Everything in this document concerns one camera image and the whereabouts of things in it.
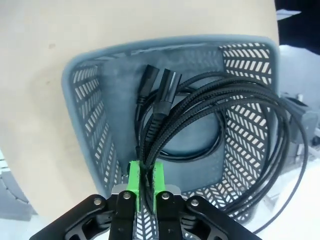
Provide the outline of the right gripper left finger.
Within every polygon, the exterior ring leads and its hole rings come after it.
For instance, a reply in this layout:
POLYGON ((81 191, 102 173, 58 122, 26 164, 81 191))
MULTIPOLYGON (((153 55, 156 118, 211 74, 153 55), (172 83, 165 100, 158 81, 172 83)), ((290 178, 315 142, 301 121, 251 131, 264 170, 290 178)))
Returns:
POLYGON ((92 194, 30 237, 31 240, 131 240, 139 207, 140 164, 131 161, 128 184, 115 186, 109 198, 92 194))

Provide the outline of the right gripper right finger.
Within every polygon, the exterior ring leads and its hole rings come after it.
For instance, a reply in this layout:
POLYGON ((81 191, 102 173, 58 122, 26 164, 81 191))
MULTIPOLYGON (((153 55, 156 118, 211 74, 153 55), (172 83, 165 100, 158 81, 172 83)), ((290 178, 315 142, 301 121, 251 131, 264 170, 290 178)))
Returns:
POLYGON ((152 171, 153 208, 160 240, 256 240, 258 237, 201 196, 184 200, 166 190, 162 162, 152 171))

